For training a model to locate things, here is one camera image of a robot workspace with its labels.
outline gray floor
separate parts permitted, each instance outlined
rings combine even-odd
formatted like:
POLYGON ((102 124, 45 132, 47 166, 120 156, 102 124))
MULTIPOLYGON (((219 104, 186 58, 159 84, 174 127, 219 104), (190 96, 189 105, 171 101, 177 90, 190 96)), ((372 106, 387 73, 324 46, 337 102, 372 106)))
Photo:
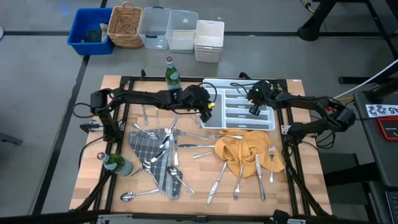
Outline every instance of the gray floor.
MULTIPOLYGON (((121 2, 109 0, 107 7, 121 2)), ((224 21, 226 31, 293 32, 310 17, 300 1, 291 0, 137 0, 134 3, 139 7, 196 11, 200 19, 224 21)), ((2 1, 0 26, 5 31, 69 30, 78 8, 100 4, 99 0, 2 1)), ((388 30, 398 28, 385 3, 374 2, 374 7, 388 30)), ((364 4, 338 3, 326 24, 329 32, 377 31, 364 4)), ((0 142, 2 217, 30 212, 81 65, 82 57, 66 40, 67 37, 45 36, 5 36, 0 40, 0 92, 4 96, 0 131, 24 140, 21 146, 0 142)), ((237 77, 244 71, 253 78, 301 79, 307 95, 330 96, 353 87, 339 85, 338 77, 371 76, 392 62, 386 43, 380 38, 330 37, 304 42, 298 37, 227 36, 219 64, 196 62, 193 54, 173 54, 168 50, 115 48, 112 55, 90 57, 77 102, 89 102, 90 93, 100 87, 103 75, 139 75, 141 69, 150 76, 163 75, 168 55, 174 58, 181 76, 237 77)), ((77 111, 88 112, 86 108, 77 111)), ((75 117, 70 121, 45 213, 68 210, 78 155, 86 141, 86 134, 78 126, 87 121, 75 117)), ((373 157, 367 143, 358 139, 364 139, 359 123, 339 133, 334 148, 327 152, 357 153, 360 163, 371 162, 373 157)), ((339 217, 366 219, 361 206, 333 204, 332 209, 339 217)))

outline green glass bottle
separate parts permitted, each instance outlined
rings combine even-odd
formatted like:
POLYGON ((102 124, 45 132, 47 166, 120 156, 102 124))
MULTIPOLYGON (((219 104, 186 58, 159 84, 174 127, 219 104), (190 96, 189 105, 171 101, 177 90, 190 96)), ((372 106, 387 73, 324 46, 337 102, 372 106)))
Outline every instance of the green glass bottle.
POLYGON ((117 175, 128 175, 132 171, 131 162, 123 158, 123 156, 117 154, 107 155, 104 152, 100 152, 97 154, 97 159, 104 163, 105 169, 117 175))
POLYGON ((180 74, 173 65, 173 59, 169 56, 166 58, 166 82, 169 90, 181 88, 180 74))

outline yellow napkin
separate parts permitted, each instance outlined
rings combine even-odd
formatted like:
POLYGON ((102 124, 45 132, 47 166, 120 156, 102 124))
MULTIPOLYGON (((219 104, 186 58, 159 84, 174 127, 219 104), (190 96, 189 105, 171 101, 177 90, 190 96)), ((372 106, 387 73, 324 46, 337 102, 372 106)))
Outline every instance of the yellow napkin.
MULTIPOLYGON (((220 130, 220 134, 242 134, 243 139, 223 137, 215 144, 217 156, 227 160, 227 165, 236 177, 239 177, 241 165, 244 164, 242 177, 249 177, 256 172, 256 154, 259 154, 260 164, 271 170, 271 159, 268 155, 272 144, 264 131, 245 131, 240 129, 220 130)), ((283 170, 284 163, 279 151, 275 149, 274 172, 283 170)))

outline wooden tabletop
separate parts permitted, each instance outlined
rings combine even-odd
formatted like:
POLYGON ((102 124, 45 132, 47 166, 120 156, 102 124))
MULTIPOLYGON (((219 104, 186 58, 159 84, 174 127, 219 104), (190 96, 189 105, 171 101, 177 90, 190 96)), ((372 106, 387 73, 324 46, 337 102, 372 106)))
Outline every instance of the wooden tabletop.
MULTIPOLYGON (((101 88, 117 88, 121 77, 114 75, 104 76, 101 88)), ((195 83, 182 83, 182 87, 195 83)), ((301 80, 287 80, 288 90, 293 95, 304 95, 303 84, 301 80)), ((165 82, 134 82, 134 90, 137 91, 159 91, 167 89, 165 82)), ((141 163, 134 154, 131 146, 127 143, 129 131, 132 129, 131 124, 137 123, 146 129, 156 128, 155 109, 148 106, 147 115, 149 124, 143 123, 141 105, 131 105, 129 117, 127 119, 126 132, 122 148, 122 156, 130 160, 133 164, 133 171, 141 167, 141 163)), ((294 121, 307 123, 310 121, 308 110, 292 108, 294 121)), ((276 128, 274 131, 267 132, 272 142, 280 151, 282 149, 280 139, 280 129, 275 112, 276 128)), ((168 128, 173 121, 175 114, 172 111, 159 110, 159 128, 168 128)), ((205 134, 205 129, 198 129, 194 121, 189 115, 181 115, 177 122, 177 128, 188 133, 205 134)), ((100 137, 102 132, 89 133, 87 142, 100 137)), ((179 144, 212 144, 216 140, 207 141, 199 140, 191 137, 178 137, 179 144)), ((305 138, 315 144, 313 138, 305 138)), ((93 190, 98 182, 102 162, 97 160, 96 155, 103 152, 106 142, 98 141, 87 147, 83 155, 80 171, 76 180, 76 186, 73 192, 70 208, 76 208, 88 194, 93 190)), ((315 200, 322 208, 331 214, 328 194, 326 191, 325 181, 323 179, 322 168, 317 150, 306 144, 299 145, 302 167, 304 171, 305 183, 315 200)), ((183 180, 196 192, 190 195, 185 188, 181 188, 181 195, 178 200, 171 200, 168 197, 162 197, 161 194, 144 195, 134 198, 130 202, 121 201, 120 195, 125 192, 133 191, 135 193, 144 192, 156 188, 151 176, 146 172, 141 172, 135 178, 130 175, 126 177, 118 177, 113 194, 111 212, 114 213, 153 213, 153 214, 190 214, 190 215, 244 215, 244 216, 271 216, 275 209, 283 210, 292 214, 289 199, 289 188, 287 178, 284 172, 275 174, 275 183, 269 182, 269 171, 262 169, 263 184, 266 191, 267 200, 263 202, 259 195, 258 179, 255 175, 246 179, 242 179, 240 186, 239 200, 233 200, 233 192, 236 188, 237 177, 227 168, 216 195, 210 205, 206 204, 209 191, 220 173, 223 162, 217 155, 212 154, 193 160, 194 154, 208 152, 209 149, 180 149, 180 165, 179 169, 183 172, 183 180)), ((100 207, 103 208, 106 201, 106 192, 108 184, 104 187, 104 194, 101 198, 100 207)), ((303 213, 302 200, 300 190, 296 186, 295 192, 298 201, 298 210, 303 213)))

